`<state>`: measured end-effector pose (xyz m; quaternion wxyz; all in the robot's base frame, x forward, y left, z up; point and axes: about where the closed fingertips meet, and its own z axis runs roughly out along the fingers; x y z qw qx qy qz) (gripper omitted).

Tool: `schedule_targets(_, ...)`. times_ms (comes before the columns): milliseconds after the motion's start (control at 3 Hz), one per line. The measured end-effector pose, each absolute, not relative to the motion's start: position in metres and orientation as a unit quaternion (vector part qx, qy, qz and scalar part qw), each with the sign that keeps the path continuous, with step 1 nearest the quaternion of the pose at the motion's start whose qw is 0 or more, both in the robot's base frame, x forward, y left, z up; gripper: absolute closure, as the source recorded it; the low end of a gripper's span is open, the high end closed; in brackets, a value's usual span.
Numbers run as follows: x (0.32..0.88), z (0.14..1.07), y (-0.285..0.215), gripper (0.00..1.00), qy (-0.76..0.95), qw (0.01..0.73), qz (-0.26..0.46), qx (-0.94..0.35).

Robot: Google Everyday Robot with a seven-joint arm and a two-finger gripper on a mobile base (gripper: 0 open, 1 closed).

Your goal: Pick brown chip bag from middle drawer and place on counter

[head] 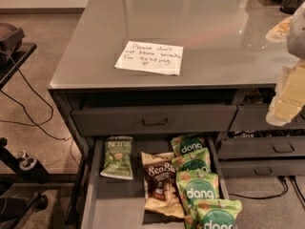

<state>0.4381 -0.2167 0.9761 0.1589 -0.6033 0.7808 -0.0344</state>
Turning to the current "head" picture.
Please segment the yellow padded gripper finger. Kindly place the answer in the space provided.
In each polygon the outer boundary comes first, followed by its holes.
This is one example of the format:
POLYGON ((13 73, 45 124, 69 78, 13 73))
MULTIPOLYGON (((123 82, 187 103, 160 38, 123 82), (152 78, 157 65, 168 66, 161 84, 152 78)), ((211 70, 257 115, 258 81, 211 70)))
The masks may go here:
POLYGON ((284 126, 290 123, 304 106, 305 62, 298 61, 292 68, 282 69, 266 121, 273 126, 284 126))

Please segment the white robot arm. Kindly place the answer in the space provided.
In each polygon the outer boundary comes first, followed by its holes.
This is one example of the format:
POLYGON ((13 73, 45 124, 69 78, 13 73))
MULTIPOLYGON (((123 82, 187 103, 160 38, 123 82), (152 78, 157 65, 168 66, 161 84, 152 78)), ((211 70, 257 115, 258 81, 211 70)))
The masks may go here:
POLYGON ((270 125, 284 126, 305 106, 305 3, 295 13, 274 26, 266 34, 271 42, 287 42, 288 53, 299 61, 283 67, 275 86, 275 96, 266 114, 270 125))

